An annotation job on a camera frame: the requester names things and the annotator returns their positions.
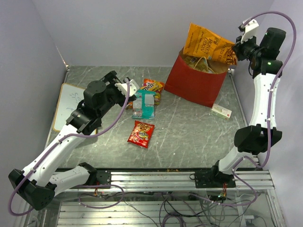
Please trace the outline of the orange snack packet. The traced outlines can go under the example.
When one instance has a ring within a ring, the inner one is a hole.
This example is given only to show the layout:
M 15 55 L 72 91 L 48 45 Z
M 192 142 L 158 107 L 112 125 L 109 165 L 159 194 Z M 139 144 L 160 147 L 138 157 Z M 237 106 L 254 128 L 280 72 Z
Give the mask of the orange snack packet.
M 132 109 L 133 108 L 133 102 L 129 102 L 126 106 L 126 109 Z

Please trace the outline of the teal Fox's candy bag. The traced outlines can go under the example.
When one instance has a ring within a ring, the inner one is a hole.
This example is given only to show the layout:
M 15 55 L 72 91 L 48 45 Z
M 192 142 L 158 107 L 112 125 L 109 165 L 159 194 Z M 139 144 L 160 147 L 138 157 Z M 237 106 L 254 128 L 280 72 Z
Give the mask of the teal Fox's candy bag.
M 153 120 L 154 114 L 154 96 L 155 92 L 139 89 L 136 93 L 136 99 L 133 101 L 133 119 Z

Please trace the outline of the brown snack pouch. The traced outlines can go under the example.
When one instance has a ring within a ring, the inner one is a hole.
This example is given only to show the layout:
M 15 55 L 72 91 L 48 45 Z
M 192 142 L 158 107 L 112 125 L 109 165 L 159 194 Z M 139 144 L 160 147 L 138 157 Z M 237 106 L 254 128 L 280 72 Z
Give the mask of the brown snack pouch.
M 198 58 L 186 55 L 184 61 L 190 68 L 194 70 L 214 74 L 214 71 L 208 65 L 207 59 L 205 57 Z

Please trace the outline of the orange Kettle chips bag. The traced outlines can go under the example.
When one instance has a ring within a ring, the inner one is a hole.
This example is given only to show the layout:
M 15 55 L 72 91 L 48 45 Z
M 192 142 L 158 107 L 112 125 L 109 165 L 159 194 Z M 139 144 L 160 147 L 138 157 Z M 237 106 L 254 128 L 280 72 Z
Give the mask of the orange Kettle chips bag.
M 215 34 L 211 30 L 191 23 L 188 29 L 183 54 L 236 65 L 237 57 L 233 51 L 234 43 Z

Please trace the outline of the red paper bag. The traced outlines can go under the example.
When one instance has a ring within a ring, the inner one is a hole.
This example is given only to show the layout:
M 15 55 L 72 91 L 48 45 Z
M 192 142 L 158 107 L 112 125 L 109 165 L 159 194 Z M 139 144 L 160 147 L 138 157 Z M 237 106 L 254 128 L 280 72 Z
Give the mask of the red paper bag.
M 183 50 L 180 50 L 164 89 L 187 101 L 211 108 L 218 97 L 229 65 L 207 60 L 214 74 L 200 72 L 185 63 L 185 56 Z

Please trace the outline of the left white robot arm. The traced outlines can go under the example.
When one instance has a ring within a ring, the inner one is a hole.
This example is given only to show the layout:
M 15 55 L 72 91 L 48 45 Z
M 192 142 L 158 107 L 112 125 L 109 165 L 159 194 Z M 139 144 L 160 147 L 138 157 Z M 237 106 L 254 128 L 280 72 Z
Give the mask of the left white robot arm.
M 134 79 L 120 81 L 114 70 L 90 82 L 83 92 L 83 99 L 57 137 L 29 165 L 10 172 L 9 181 L 14 188 L 8 204 L 10 214 L 17 215 L 11 208 L 15 194 L 25 200 L 31 210 L 42 210 L 56 195 L 67 189 L 76 186 L 91 188 L 102 182 L 97 169 L 87 163 L 58 174 L 55 171 L 86 138 L 95 138 L 109 131 L 113 125 L 95 133 L 105 114 L 115 105 L 120 105 L 123 112 L 127 104 L 136 99 L 135 94 L 139 89 Z

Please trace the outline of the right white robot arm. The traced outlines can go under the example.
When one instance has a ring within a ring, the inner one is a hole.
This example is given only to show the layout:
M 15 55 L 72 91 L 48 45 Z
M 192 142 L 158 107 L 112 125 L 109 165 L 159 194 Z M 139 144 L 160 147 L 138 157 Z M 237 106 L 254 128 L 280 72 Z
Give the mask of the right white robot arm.
M 284 30 L 270 27 L 260 44 L 256 43 L 255 36 L 248 40 L 243 36 L 236 39 L 232 49 L 237 59 L 248 60 L 253 70 L 253 113 L 249 125 L 236 131 L 231 151 L 212 166 L 208 180 L 214 187 L 233 178 L 239 161 L 267 152 L 282 138 L 282 132 L 276 128 L 275 101 L 283 66 L 277 56 L 285 36 Z

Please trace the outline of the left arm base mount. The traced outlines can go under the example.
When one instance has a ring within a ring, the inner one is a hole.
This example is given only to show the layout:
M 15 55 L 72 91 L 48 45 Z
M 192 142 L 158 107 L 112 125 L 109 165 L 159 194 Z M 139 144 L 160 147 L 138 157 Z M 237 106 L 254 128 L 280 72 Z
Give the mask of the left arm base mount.
M 89 172 L 88 180 L 81 185 L 80 188 L 96 188 L 97 185 L 101 185 L 103 189 L 109 189 L 111 186 L 111 173 L 107 170 L 97 170 L 94 172 Z

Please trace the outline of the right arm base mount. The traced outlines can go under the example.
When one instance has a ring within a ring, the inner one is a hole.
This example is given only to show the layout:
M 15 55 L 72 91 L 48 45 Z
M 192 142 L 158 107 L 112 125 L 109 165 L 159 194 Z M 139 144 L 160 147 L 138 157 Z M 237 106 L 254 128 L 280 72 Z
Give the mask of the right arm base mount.
M 210 168 L 198 169 L 189 175 L 189 179 L 194 181 L 196 188 L 223 188 L 224 185 L 227 188 L 236 187 L 233 175 Z

